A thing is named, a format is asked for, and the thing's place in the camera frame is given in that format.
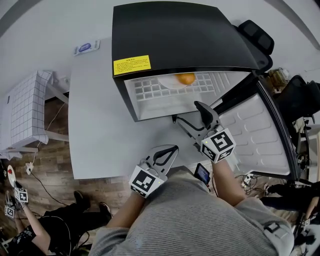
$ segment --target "yellow warning label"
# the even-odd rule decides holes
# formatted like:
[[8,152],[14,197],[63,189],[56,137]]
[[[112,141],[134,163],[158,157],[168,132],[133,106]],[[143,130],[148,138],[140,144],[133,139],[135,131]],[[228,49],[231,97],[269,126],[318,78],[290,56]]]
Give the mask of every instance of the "yellow warning label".
[[123,58],[113,62],[114,75],[151,69],[149,55]]

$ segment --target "gray shirt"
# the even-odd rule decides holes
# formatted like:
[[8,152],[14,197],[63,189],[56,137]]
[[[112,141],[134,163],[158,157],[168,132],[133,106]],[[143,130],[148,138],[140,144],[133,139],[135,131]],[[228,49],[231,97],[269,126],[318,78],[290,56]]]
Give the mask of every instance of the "gray shirt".
[[236,207],[193,178],[172,178],[151,194],[129,228],[101,228],[90,256],[277,255],[264,225],[289,224],[259,199]]

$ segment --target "small screen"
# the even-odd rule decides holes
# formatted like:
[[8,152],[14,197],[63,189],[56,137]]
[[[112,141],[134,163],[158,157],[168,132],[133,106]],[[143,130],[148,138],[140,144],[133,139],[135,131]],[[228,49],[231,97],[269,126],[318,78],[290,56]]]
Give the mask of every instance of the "small screen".
[[197,170],[198,175],[203,179],[204,181],[207,181],[209,178],[209,172],[204,169],[201,165],[199,165],[199,169]]

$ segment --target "white table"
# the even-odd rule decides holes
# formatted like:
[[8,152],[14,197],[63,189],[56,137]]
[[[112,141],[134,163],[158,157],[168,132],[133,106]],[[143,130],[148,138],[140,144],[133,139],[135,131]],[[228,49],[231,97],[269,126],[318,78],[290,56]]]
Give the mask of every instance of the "white table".
[[165,144],[179,147],[174,167],[207,160],[171,116],[133,121],[112,78],[111,38],[74,57],[68,126],[75,179],[131,175],[151,148]]
[[37,152],[24,147],[35,141],[47,144],[49,139],[68,141],[68,136],[46,131],[45,94],[48,87],[68,103],[52,86],[53,72],[36,71],[0,98],[0,157],[22,157],[20,152]]

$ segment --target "white plate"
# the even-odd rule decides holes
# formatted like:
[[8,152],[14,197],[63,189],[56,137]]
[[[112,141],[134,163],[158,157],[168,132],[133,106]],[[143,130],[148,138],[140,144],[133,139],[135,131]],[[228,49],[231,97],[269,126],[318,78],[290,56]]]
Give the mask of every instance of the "white plate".
[[159,75],[157,78],[158,82],[168,89],[179,90],[187,87],[187,85],[180,83],[174,74]]
[[10,185],[14,188],[15,187],[15,182],[16,182],[16,175],[15,175],[15,171],[12,168],[11,165],[8,166],[7,173],[8,173],[8,178],[9,178]]

